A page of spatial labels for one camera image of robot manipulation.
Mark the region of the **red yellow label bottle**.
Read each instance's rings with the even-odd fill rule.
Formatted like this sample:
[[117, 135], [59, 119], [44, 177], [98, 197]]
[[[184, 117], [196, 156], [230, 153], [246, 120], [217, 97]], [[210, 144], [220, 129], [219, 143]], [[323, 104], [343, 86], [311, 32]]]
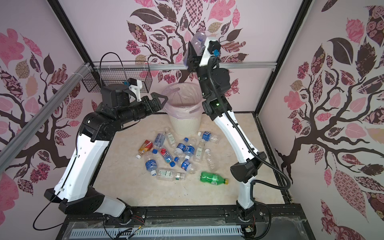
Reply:
[[152, 148], [153, 148], [153, 143], [149, 140], [145, 140], [144, 143], [139, 148], [136, 158], [140, 159], [145, 153], [150, 151]]

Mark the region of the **aluminium frame rail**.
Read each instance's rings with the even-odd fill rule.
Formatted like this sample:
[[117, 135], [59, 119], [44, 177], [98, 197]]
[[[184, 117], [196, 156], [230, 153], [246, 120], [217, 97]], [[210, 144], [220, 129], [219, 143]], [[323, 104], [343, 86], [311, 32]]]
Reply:
[[[275, 69], [277, 63], [275, 62], [242, 62], [242, 63], [220, 63], [221, 68], [226, 69]], [[143, 65], [102, 65], [95, 69], [139, 69], [139, 70], [150, 70], [150, 71], [168, 71], [168, 70], [187, 70], [184, 64], [143, 64]]]
[[45, 121], [53, 114], [54, 110], [63, 102], [65, 97], [70, 94], [73, 88], [88, 74], [93, 68], [89, 63], [83, 63], [58, 90], [52, 98], [34, 115], [9, 144], [1, 151], [1, 172], [4, 172], [10, 163], [16, 158], [19, 152], [28, 144], [31, 138], [37, 133]]

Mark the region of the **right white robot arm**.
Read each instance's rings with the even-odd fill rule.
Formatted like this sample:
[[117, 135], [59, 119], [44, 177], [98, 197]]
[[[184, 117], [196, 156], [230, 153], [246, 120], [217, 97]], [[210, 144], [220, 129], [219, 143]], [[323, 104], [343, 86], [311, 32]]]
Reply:
[[265, 153], [257, 152], [236, 121], [225, 97], [230, 89], [229, 70], [220, 68], [221, 45], [213, 38], [198, 38], [188, 43], [185, 65], [190, 73], [197, 73], [206, 114], [222, 130], [235, 151], [238, 163], [231, 166], [231, 174], [239, 182], [237, 214], [247, 222], [256, 211], [252, 181], [255, 180]]

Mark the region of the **Pocari Sweat blue label bottle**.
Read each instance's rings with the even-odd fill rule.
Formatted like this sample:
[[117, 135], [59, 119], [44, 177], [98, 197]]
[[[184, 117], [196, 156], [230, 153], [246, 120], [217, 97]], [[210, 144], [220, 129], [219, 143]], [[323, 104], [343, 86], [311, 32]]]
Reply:
[[156, 176], [158, 165], [154, 154], [152, 152], [146, 152], [144, 157], [146, 170], [151, 174], [151, 176]]

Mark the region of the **left aluminium frame rail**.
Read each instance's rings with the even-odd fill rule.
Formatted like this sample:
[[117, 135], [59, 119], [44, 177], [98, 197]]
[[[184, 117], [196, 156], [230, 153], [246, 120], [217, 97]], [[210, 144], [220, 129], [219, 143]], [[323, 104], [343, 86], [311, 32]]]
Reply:
[[37, 133], [45, 121], [53, 114], [54, 110], [63, 102], [65, 97], [70, 94], [73, 88], [88, 74], [93, 68], [89, 63], [83, 63], [58, 90], [52, 98], [34, 115], [9, 144], [1, 151], [1, 172], [4, 172], [10, 163], [16, 158], [19, 152], [28, 144], [31, 138]]

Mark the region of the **green label clear bottle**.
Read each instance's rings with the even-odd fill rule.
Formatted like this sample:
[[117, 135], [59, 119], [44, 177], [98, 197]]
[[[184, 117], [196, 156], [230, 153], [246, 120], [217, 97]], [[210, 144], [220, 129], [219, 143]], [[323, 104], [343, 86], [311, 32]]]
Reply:
[[186, 178], [186, 175], [184, 173], [179, 173], [171, 169], [165, 169], [165, 168], [159, 168], [157, 169], [157, 175], [158, 180], [161, 181], [183, 181]]
[[167, 137], [169, 145], [172, 148], [175, 148], [177, 146], [177, 141], [175, 139], [175, 136], [174, 136], [172, 130], [169, 127], [166, 127], [165, 128], [165, 133], [166, 133], [166, 137]]
[[202, 161], [205, 144], [206, 144], [205, 140], [200, 140], [197, 145], [195, 155], [194, 155], [194, 161], [197, 163], [200, 163]]

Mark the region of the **blue label bottle by bin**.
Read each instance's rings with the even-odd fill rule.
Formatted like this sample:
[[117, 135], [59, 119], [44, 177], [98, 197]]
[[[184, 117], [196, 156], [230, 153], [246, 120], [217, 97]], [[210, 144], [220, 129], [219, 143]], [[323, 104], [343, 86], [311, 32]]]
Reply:
[[214, 135], [213, 133], [207, 131], [198, 132], [198, 136], [206, 142], [218, 144], [220, 141], [220, 138], [217, 135]]

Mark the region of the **green soda bottle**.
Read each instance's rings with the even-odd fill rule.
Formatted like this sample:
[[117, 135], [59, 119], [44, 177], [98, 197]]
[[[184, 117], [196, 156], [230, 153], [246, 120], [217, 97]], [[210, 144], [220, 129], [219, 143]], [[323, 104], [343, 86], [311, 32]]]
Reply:
[[211, 185], [228, 185], [229, 180], [215, 173], [201, 172], [200, 181]]

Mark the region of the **soda water blue label bottle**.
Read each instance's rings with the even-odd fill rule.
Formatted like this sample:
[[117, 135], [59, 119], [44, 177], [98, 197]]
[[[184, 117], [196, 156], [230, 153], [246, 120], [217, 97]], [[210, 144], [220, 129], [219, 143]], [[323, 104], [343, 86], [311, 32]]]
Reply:
[[164, 146], [166, 136], [164, 132], [158, 132], [154, 140], [154, 148], [159, 150]]

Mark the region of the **Fiji red flower bottle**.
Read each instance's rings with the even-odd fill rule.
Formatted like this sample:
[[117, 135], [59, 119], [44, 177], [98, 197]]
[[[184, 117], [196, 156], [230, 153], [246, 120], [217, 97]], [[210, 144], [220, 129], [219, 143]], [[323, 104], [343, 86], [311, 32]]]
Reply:
[[163, 159], [165, 160], [165, 162], [170, 165], [170, 167], [173, 168], [176, 165], [172, 155], [169, 153], [169, 151], [166, 148], [161, 148], [160, 154], [163, 157]]

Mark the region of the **clear unlabelled bottle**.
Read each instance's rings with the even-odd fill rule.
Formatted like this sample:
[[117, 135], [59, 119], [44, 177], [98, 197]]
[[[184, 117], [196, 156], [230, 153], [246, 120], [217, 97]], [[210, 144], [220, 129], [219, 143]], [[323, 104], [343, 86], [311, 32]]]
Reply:
[[194, 65], [191, 63], [193, 60], [203, 56], [206, 39], [206, 34], [197, 32], [188, 42], [187, 50], [183, 58], [183, 63], [187, 68], [191, 68]]

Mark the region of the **clear bottle white cap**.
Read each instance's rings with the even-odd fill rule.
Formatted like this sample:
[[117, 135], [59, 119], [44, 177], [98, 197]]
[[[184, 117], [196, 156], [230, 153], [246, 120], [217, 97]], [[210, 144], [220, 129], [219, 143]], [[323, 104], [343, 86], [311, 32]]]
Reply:
[[204, 159], [208, 164], [208, 167], [211, 172], [217, 171], [218, 167], [216, 162], [213, 159], [212, 153], [210, 149], [205, 149]]

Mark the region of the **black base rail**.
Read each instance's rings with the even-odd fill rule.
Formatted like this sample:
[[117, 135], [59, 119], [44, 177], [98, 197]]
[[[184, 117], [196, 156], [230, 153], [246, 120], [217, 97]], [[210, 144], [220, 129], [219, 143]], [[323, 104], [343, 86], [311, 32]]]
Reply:
[[89, 215], [68, 215], [64, 226], [70, 222], [102, 222], [107, 217], [108, 226], [133, 226], [160, 221], [176, 220], [223, 220], [226, 224], [251, 225], [266, 223], [268, 218], [284, 217], [306, 220], [300, 204], [270, 204], [266, 207], [256, 205], [242, 211], [236, 205], [218, 206], [167, 206], [167, 207], [129, 207], [120, 217], [110, 217], [100, 213]]

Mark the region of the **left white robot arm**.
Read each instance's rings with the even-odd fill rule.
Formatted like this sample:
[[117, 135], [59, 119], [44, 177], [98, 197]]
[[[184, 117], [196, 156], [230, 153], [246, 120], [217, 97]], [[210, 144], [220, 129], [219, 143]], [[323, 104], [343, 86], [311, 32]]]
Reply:
[[116, 134], [124, 124], [141, 120], [163, 109], [168, 97], [152, 93], [140, 102], [130, 102], [129, 90], [106, 91], [96, 111], [86, 115], [76, 137], [74, 154], [59, 183], [45, 198], [59, 204], [66, 215], [105, 214], [127, 224], [131, 207], [122, 200], [99, 193], [91, 186], [94, 173]]

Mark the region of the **back aluminium frame rail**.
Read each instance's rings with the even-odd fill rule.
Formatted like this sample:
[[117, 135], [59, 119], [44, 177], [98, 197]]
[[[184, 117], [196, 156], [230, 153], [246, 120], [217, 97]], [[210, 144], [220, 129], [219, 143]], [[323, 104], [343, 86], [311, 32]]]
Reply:
[[[275, 62], [242, 62], [242, 63], [220, 63], [221, 68], [226, 69], [275, 69], [277, 63]], [[184, 64], [143, 64], [143, 65], [102, 65], [95, 69], [139, 69], [139, 70], [150, 70], [150, 71], [168, 71], [168, 70], [187, 70]]]

